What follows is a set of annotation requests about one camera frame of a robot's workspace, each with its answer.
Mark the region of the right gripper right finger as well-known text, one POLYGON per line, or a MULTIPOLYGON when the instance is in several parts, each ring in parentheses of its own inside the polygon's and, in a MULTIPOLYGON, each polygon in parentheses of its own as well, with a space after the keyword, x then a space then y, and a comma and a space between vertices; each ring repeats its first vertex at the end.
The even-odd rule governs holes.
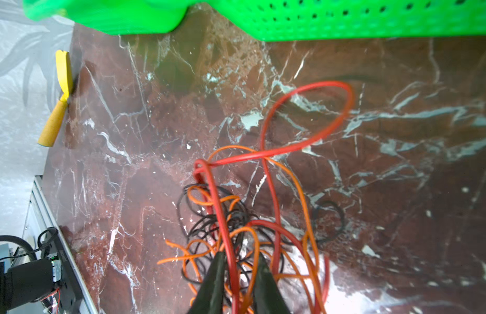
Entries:
POLYGON ((253 295, 255 313, 291 313, 279 292, 278 286, 274 281, 267 263, 265 262, 260 262, 258 265, 253 295))

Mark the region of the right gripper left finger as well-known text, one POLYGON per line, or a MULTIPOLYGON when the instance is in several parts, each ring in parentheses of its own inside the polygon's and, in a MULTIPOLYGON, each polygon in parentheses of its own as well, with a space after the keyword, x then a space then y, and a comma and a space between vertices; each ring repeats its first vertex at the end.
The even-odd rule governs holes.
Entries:
POLYGON ((216 253, 187 314, 221 314, 223 312, 226 264, 226 254, 224 252, 216 253))

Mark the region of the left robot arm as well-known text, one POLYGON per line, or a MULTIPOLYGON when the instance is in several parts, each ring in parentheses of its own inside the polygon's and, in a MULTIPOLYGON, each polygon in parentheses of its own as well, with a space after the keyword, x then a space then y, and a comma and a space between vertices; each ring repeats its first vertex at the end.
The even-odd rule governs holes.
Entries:
POLYGON ((53 291, 53 265, 50 260, 38 260, 32 246, 19 237, 0 235, 0 242, 17 244, 30 259, 28 263, 6 270, 6 258, 0 258, 0 313, 34 302, 53 291))

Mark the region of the yellow plastic spatula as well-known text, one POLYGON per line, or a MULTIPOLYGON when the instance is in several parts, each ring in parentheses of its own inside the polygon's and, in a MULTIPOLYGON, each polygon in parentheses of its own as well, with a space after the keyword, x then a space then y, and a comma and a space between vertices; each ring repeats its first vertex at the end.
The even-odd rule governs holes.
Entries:
POLYGON ((68 108, 68 101, 74 88, 74 79, 71 73, 70 54, 67 51, 56 51, 55 54, 57 78, 62 95, 55 105, 47 120, 37 143, 43 147, 52 147, 57 139, 65 112, 68 108))

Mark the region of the middle green plastic basket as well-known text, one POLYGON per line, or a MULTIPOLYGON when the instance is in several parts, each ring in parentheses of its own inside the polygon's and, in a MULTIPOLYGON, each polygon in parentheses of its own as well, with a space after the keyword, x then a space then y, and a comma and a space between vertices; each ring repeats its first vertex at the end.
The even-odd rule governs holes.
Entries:
POLYGON ((265 42, 486 35, 486 1, 210 1, 265 42))

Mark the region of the green plastic basket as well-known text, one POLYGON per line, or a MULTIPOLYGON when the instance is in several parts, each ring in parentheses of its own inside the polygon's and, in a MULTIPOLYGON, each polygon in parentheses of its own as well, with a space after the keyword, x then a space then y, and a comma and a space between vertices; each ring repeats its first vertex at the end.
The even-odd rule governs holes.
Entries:
POLYGON ((210 1, 265 42, 486 35, 486 1, 210 1))
POLYGON ((108 35, 169 33, 196 1, 38 0, 23 1, 27 18, 62 16, 108 35))

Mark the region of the left green plastic basket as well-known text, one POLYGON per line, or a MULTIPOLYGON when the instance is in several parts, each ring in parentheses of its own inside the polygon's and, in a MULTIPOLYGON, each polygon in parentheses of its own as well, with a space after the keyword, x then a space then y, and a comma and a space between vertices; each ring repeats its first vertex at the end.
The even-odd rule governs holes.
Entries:
POLYGON ((62 16, 108 35, 169 33, 196 1, 38 0, 23 1, 27 18, 62 16))

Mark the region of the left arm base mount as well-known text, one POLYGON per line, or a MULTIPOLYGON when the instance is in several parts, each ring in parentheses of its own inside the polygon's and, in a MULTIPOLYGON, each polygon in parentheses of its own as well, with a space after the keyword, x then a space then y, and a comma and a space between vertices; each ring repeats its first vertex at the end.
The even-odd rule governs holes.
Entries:
POLYGON ((37 238, 40 257, 52 266, 53 291, 41 300, 45 313, 80 313, 83 292, 57 228, 49 227, 37 238))

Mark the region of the aluminium rail base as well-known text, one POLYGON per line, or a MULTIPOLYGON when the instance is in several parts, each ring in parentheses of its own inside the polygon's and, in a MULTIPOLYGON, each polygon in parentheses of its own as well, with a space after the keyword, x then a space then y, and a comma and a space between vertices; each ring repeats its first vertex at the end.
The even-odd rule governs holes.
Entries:
POLYGON ((89 291, 86 288, 86 285, 82 278, 82 274, 76 266, 74 256, 72 255, 68 243, 62 233, 62 228, 61 226, 59 226, 53 212, 49 208, 49 204, 42 189, 42 177, 37 175, 34 177, 32 192, 30 193, 28 211, 24 223, 23 238, 26 239, 33 248, 37 249, 36 255, 38 259, 41 259, 41 257, 40 249, 37 246, 37 238, 43 231, 45 231, 49 227, 55 227, 58 229, 64 249, 69 256, 71 265, 75 271, 76 277, 83 292, 84 299, 80 305, 80 313, 97 313, 98 310, 96 309, 94 302, 91 300, 89 291))

